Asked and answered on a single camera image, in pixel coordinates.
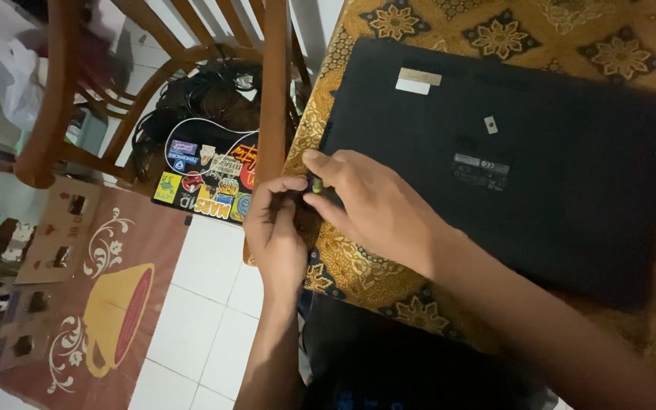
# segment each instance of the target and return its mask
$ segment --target table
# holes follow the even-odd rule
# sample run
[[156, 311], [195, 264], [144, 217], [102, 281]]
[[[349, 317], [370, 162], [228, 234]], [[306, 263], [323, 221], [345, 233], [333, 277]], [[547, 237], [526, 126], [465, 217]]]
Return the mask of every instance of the table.
[[[348, 0], [290, 149], [285, 173], [323, 135], [359, 36], [656, 90], [656, 2], [647, 0]], [[425, 331], [497, 353], [497, 336], [451, 295], [405, 266], [372, 255], [329, 223], [315, 243], [305, 288]], [[557, 294], [656, 368], [656, 266], [649, 306], [620, 312]]]

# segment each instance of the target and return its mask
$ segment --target laptop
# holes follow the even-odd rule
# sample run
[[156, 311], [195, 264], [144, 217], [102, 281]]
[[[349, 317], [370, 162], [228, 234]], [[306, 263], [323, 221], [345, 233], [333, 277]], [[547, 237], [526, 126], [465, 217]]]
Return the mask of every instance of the laptop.
[[360, 38], [335, 98], [324, 153], [392, 168], [543, 287], [647, 303], [656, 93]]

